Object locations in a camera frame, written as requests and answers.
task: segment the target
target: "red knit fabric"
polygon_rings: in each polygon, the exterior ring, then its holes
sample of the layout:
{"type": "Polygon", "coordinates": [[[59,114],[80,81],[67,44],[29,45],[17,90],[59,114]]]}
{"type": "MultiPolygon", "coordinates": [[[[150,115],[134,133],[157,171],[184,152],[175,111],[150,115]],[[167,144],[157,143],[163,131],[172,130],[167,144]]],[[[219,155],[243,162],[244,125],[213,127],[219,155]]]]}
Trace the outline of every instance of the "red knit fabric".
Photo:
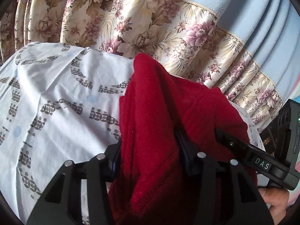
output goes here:
{"type": "MultiPolygon", "coordinates": [[[[175,127],[219,161],[234,155],[217,143],[215,128],[249,142],[246,123],[219,88],[171,76],[151,57],[137,55],[120,98],[121,170],[109,191],[116,224],[192,221],[200,187],[183,175],[175,127]]],[[[257,182],[255,171],[248,172],[257,182]]]]}

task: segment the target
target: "silver bolt head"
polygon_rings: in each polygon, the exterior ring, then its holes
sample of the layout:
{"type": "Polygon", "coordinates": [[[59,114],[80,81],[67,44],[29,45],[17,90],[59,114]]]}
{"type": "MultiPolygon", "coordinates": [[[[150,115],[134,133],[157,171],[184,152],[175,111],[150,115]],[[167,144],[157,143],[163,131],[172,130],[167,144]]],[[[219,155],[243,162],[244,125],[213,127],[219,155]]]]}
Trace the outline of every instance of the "silver bolt head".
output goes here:
{"type": "Polygon", "coordinates": [[[204,152],[198,152],[197,153],[197,157],[199,157],[199,158],[205,158],[206,154],[204,152]]]}
{"type": "Polygon", "coordinates": [[[71,166],[72,164],[73,164],[73,161],[72,161],[72,160],[67,160],[67,161],[64,162],[64,165],[65,165],[66,167],[69,167],[69,166],[71,166]]]}
{"type": "Polygon", "coordinates": [[[98,154],[97,157],[96,157],[98,160],[103,160],[106,158],[105,154],[101,153],[101,154],[98,154]]]}
{"type": "Polygon", "coordinates": [[[230,160],[230,164],[233,165],[233,166],[238,165],[238,163],[239,163],[239,162],[238,162],[236,159],[231,159],[231,160],[230,160]]]}

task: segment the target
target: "finger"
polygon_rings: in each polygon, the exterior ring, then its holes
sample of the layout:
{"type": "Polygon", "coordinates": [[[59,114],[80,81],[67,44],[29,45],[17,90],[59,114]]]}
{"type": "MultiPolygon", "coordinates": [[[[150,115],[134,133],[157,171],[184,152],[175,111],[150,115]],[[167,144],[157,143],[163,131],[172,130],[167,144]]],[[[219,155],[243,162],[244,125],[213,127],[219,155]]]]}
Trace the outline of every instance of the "finger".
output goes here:
{"type": "Polygon", "coordinates": [[[269,211],[274,220],[274,224],[277,225],[286,215],[287,202],[289,200],[289,192],[277,188],[259,189],[265,203],[269,203],[272,206],[269,211]]]}
{"type": "Polygon", "coordinates": [[[275,206],[271,206],[270,209],[270,214],[273,218],[274,224],[277,225],[278,223],[281,222],[281,220],[285,217],[285,215],[287,214],[285,209],[282,208],[278,208],[275,206]]]}
{"type": "Polygon", "coordinates": [[[258,191],[265,203],[269,203],[274,207],[286,208],[290,196],[290,193],[287,190],[278,188],[260,188],[258,191]]]}

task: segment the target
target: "patterned white fabric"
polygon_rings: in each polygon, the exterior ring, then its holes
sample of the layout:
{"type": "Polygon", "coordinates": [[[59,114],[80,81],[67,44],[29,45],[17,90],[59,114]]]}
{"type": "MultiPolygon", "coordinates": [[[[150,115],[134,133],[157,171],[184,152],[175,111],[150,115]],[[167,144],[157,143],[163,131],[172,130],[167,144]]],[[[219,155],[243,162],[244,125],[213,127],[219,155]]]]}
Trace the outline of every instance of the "patterned white fabric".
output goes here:
{"type": "Polygon", "coordinates": [[[65,160],[88,161],[120,138],[119,97],[132,74],[133,60],[60,43],[29,43],[1,67],[0,190],[23,223],[65,160]]]}

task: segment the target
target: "floral curtain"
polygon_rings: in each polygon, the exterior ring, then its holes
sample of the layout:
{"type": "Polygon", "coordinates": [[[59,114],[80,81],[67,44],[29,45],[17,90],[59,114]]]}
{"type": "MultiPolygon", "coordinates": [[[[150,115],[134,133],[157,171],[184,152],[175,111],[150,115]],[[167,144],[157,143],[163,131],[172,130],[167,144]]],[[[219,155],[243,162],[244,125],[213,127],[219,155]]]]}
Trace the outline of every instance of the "floral curtain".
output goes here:
{"type": "Polygon", "coordinates": [[[218,86],[262,131],[282,107],[273,81],[218,14],[188,0],[17,0],[0,22],[5,62],[28,42],[92,47],[127,58],[147,53],[168,72],[218,86]]]}

